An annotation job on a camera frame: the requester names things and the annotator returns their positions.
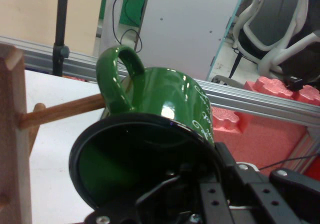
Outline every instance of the wooden post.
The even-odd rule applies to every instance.
[[[28,130],[22,51],[0,44],[0,224],[31,224]]]

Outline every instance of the white panel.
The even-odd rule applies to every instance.
[[[140,30],[143,49],[138,54],[142,62],[205,80],[237,2],[147,0]]]

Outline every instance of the screw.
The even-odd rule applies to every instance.
[[[239,168],[240,168],[241,170],[244,170],[244,171],[246,171],[246,170],[249,169],[249,168],[248,168],[246,165],[244,165],[244,164],[240,164],[240,165],[239,165]]]
[[[168,176],[168,177],[174,177],[176,174],[173,170],[167,170],[165,172],[165,174]]]
[[[192,214],[190,216],[189,220],[191,223],[201,223],[202,222],[201,216],[199,214]]]
[[[110,223],[110,218],[106,215],[104,216],[98,216],[95,220],[96,224],[109,224]]]
[[[278,175],[283,176],[283,177],[288,176],[288,173],[285,172],[284,170],[277,170],[276,173],[278,173]]]

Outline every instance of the white table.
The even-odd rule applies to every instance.
[[[25,71],[27,111],[98,94],[98,85]],[[96,122],[102,109],[40,126],[30,157],[33,224],[83,222],[93,210],[76,192],[69,176],[69,153],[80,133]]]

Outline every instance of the green mug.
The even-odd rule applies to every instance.
[[[129,73],[122,81],[118,59]],[[170,68],[144,68],[123,45],[101,54],[96,78],[106,109],[69,158],[72,182],[92,208],[129,190],[144,193],[183,163],[212,168],[211,106],[195,80]]]
[[[129,73],[122,82],[118,59]],[[185,124],[214,143],[209,98],[188,75],[169,68],[144,68],[135,51],[121,45],[102,53],[96,79],[107,106],[102,118],[125,112],[155,114]]]

